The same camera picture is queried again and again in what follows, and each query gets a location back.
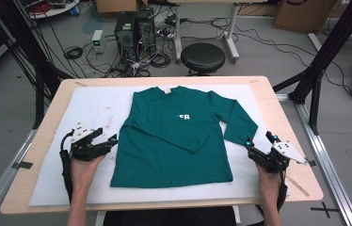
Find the stool seat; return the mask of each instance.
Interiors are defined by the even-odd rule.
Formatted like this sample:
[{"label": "stool seat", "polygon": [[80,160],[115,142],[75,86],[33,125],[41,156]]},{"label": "stool seat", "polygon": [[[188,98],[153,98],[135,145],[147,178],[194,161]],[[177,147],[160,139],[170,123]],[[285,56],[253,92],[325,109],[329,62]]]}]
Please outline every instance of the stool seat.
[{"label": "stool seat", "polygon": [[213,73],[225,63],[225,54],[219,47],[209,43],[194,43],[182,50],[181,61],[198,75]]}]

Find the black device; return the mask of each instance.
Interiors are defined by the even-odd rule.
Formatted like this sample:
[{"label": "black device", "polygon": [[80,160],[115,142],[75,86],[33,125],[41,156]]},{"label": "black device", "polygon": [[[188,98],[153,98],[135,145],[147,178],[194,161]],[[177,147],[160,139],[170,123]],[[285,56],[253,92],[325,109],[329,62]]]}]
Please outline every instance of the black device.
[{"label": "black device", "polygon": [[[266,137],[272,144],[280,142],[279,137],[277,135],[272,135],[269,131],[267,131]],[[261,152],[255,148],[255,144],[252,142],[250,137],[247,138],[247,142],[244,146],[246,146],[248,150],[248,157],[263,167],[266,172],[280,174],[281,184],[277,200],[277,208],[280,210],[284,204],[285,198],[287,197],[288,187],[285,184],[284,172],[290,164],[290,159],[280,154],[274,147],[271,148],[270,153]]]},{"label": "black device", "polygon": [[61,141],[61,151],[59,155],[62,161],[62,176],[64,177],[65,188],[68,192],[68,198],[70,203],[72,201],[72,177],[71,177],[71,159],[74,157],[83,161],[91,161],[101,155],[105,155],[111,152],[111,148],[118,144],[117,135],[114,135],[108,139],[108,141],[93,145],[91,142],[94,138],[103,133],[103,128],[94,130],[87,136],[72,142],[71,151],[64,150],[64,142],[68,137],[72,137],[74,130],[70,131]]},{"label": "black device", "polygon": [[131,11],[121,12],[114,33],[120,52],[120,59],[123,61],[128,61],[129,59],[133,62],[138,62],[139,59],[136,51],[138,45],[136,13]]},{"label": "black device", "polygon": [[153,8],[141,8],[137,13],[136,19],[138,24],[138,39],[141,42],[142,51],[155,52]]}]

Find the white paper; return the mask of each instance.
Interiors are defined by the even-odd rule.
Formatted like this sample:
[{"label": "white paper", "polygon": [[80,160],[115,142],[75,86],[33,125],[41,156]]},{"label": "white paper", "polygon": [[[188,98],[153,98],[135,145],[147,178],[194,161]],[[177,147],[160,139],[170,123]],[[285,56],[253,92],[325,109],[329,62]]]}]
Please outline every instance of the white paper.
[{"label": "white paper", "polygon": [[[165,89],[175,86],[159,86]],[[248,85],[194,85],[185,86],[202,91],[213,90],[217,94],[237,100],[258,124],[255,135],[255,147],[270,150],[271,144],[265,137],[266,129],[261,112]],[[93,140],[93,144],[107,141],[118,134],[121,126],[129,116],[133,93],[151,87],[84,87],[75,89],[68,108],[56,130],[53,143],[42,163],[38,182],[29,202],[29,206],[68,205],[68,195],[62,177],[62,163],[59,157],[62,138],[78,122],[88,128],[103,127],[103,134]],[[233,198],[259,197],[258,172],[254,162],[248,158],[247,149],[225,140],[226,150],[232,169],[233,181],[199,186],[173,188],[118,188],[110,187],[114,173],[118,145],[113,147],[97,168],[88,193],[88,203],[118,202],[169,202],[194,201]],[[71,141],[68,138],[64,149],[69,150]]]}]

